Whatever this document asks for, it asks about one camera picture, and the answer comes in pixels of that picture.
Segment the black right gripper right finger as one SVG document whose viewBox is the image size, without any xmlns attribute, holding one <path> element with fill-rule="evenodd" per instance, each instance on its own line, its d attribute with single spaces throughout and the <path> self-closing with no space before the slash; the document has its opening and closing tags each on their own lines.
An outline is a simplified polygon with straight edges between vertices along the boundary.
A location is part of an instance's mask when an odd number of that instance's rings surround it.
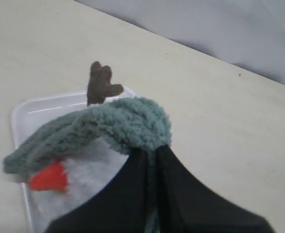
<svg viewBox="0 0 285 233">
<path fill-rule="evenodd" d="M 268 221 L 221 197 L 179 161 L 169 146 L 156 150 L 157 208 L 163 233 L 272 233 Z"/>
</svg>

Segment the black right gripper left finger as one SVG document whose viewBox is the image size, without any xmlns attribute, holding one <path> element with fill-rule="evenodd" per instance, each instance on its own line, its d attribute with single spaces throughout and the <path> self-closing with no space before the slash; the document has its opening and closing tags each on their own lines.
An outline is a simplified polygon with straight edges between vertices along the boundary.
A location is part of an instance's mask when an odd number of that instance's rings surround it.
<svg viewBox="0 0 285 233">
<path fill-rule="evenodd" d="M 53 220 L 48 233 L 143 233 L 147 212 L 148 154 L 132 150 L 117 175 L 94 197 Z"/>
</svg>

